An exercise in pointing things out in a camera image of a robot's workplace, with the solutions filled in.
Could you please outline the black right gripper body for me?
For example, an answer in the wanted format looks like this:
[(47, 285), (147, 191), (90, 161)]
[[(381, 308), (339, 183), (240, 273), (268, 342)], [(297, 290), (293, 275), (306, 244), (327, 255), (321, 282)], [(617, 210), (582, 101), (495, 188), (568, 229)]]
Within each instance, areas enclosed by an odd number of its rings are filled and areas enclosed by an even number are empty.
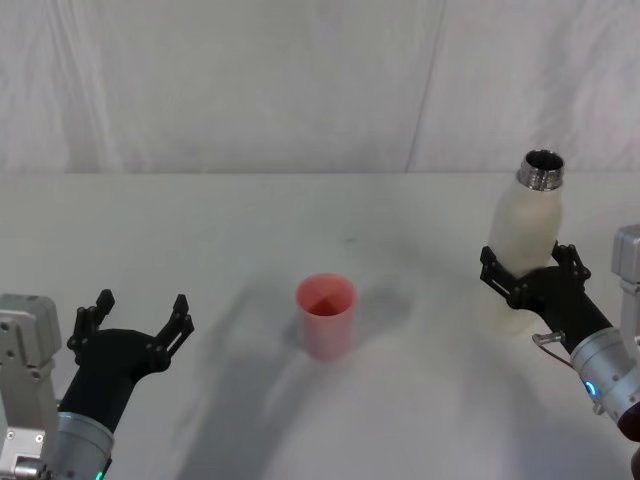
[(561, 333), (566, 351), (589, 336), (612, 327), (586, 293), (591, 272), (560, 266), (534, 270), (509, 285), (508, 305), (537, 314), (552, 333)]

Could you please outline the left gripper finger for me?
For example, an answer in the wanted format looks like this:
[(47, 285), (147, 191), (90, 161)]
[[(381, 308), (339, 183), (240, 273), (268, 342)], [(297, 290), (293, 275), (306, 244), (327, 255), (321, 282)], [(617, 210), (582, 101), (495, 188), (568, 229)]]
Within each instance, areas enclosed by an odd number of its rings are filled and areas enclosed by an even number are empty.
[(146, 347), (150, 372), (166, 371), (171, 365), (172, 357), (193, 332), (194, 324), (187, 297), (179, 294), (169, 320)]
[(103, 289), (94, 305), (79, 307), (76, 310), (73, 333), (67, 340), (67, 348), (73, 352), (76, 364), (80, 363), (81, 354), (89, 339), (99, 331), (102, 322), (114, 305), (113, 292), (110, 289)]

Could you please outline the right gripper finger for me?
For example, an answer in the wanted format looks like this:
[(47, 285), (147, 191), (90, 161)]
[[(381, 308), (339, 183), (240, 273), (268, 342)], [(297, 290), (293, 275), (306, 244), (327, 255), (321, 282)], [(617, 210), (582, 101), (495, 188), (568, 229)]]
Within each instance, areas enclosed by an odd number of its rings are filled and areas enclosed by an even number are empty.
[(480, 262), (480, 280), (498, 293), (510, 308), (522, 308), (525, 291), (523, 281), (503, 267), (489, 246), (482, 248)]
[(552, 250), (555, 264), (550, 267), (550, 284), (554, 291), (584, 291), (591, 271), (584, 265), (575, 245), (560, 244)]

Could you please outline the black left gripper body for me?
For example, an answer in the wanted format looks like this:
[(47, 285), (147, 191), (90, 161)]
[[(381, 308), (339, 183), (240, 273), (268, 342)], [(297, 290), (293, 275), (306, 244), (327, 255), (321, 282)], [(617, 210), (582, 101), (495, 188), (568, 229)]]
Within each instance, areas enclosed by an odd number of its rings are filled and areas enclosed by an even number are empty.
[(78, 414), (115, 432), (136, 384), (169, 367), (169, 353), (148, 334), (125, 329), (73, 335), (67, 347), (78, 369), (61, 400), (61, 413)]

